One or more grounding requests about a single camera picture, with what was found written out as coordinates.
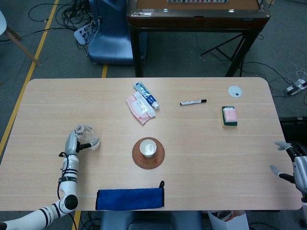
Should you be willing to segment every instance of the white cup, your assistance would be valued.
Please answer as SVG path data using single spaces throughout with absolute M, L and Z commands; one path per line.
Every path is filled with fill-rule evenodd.
M 157 145 L 153 140 L 146 139 L 141 142 L 140 151 L 144 155 L 144 157 L 152 157 L 157 151 Z

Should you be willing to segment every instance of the blue towel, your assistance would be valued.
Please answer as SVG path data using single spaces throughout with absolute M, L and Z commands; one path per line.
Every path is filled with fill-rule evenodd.
M 98 190 L 96 210 L 126 211 L 164 207 L 164 181 L 159 188 Z

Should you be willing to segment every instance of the yellow floor line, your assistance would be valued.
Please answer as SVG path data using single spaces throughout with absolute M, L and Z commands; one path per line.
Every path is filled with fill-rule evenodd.
M 74 220 L 75 220 L 77 229 L 75 229 L 74 224 L 72 224 L 72 229 L 71 229 L 71 230 L 78 230 L 78 228 L 79 228 L 79 223 L 80 223 L 80 218 L 81 218 L 81 211 L 75 211 Z
M 101 78 L 106 78 L 106 72 L 107 72 L 107 64 L 105 64 L 102 69 Z
M 49 28 L 50 28 L 50 25 L 51 25 L 51 22 L 52 22 L 54 13 L 55 13 L 55 11 L 56 11 L 56 7 L 57 7 L 56 5 L 54 5 L 54 6 L 52 7 L 52 10 L 51 10 L 51 13 L 50 13 L 50 16 L 49 16 L 49 20 L 48 20 L 48 22 L 47 22 L 47 25 L 46 25 L 45 29 L 49 29 Z M 47 33 L 48 33 L 48 31 L 45 31 L 45 32 L 43 33 L 43 35 L 42 35 L 42 38 L 41 38 L 41 40 L 40 40 L 40 43 L 39 43 L 38 48 L 37 48 L 36 53 L 35 53 L 35 58 L 36 58 L 36 59 L 38 59 L 38 57 L 39 57 L 39 55 L 40 55 L 40 52 L 41 52 L 41 50 L 42 50 L 42 48 L 43 48 L 43 45 L 44 45 L 44 42 L 45 42 Z M 29 69 L 29 72 L 28 72 L 28 74 L 27 74 L 27 77 L 26 77 L 26 79 L 25 79 L 25 81 L 24 81 L 24 85 L 23 85 L 23 87 L 22 87 L 22 89 L 21 89 L 21 91 L 20 91 L 19 97 L 18 97 L 17 102 L 16 102 L 16 104 L 15 104 L 15 107 L 14 107 L 14 109 L 13 109 L 12 115 L 11 115 L 11 117 L 10 117 L 10 119 L 9 119 L 8 125 L 6 126 L 5 131 L 4 131 L 4 134 L 3 134 L 3 136 L 2 136 L 2 139 L 1 139 L 1 142 L 0 142 L 0 156 L 2 155 L 2 152 L 3 152 L 3 149 L 4 149 L 4 145 L 5 145 L 5 143 L 6 143 L 7 139 L 8 139 L 8 137 L 9 137 L 10 130 L 11 130 L 12 126 L 13 126 L 15 117 L 16 117 L 16 115 L 17 115 L 17 112 L 18 112 L 18 109 L 19 109 L 19 105 L 20 105 L 21 99 L 22 99 L 23 94 L 24 94 L 25 87 L 26 87 L 27 83 L 28 83 L 28 82 L 30 81 L 30 79 L 31 79 L 31 76 L 32 76 L 33 71 L 34 71 L 34 68 L 35 68 L 35 63 L 32 62 L 31 67 L 30 67 L 30 69 Z

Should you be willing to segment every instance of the brown coaster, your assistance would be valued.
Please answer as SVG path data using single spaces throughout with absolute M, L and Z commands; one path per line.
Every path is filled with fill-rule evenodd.
M 155 142 L 157 145 L 157 151 L 155 154 L 150 157 L 144 157 L 144 155 L 140 151 L 140 144 L 142 141 L 150 139 Z M 142 138 L 138 142 L 135 143 L 132 149 L 132 158 L 134 163 L 143 169 L 154 169 L 158 167 L 164 160 L 165 150 L 163 145 L 155 138 Z

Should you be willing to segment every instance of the toothpaste tube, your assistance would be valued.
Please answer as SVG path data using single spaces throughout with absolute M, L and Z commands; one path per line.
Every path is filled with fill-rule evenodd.
M 142 124 L 145 124 L 146 121 L 155 116 L 154 109 L 147 103 L 145 98 L 139 92 L 135 92 L 132 96 L 128 97 L 126 103 L 133 115 Z
M 138 91 L 145 99 L 146 101 L 154 108 L 158 109 L 160 105 L 156 101 L 156 99 L 151 95 L 148 89 L 143 85 L 143 83 L 140 81 L 133 85 L 136 91 Z

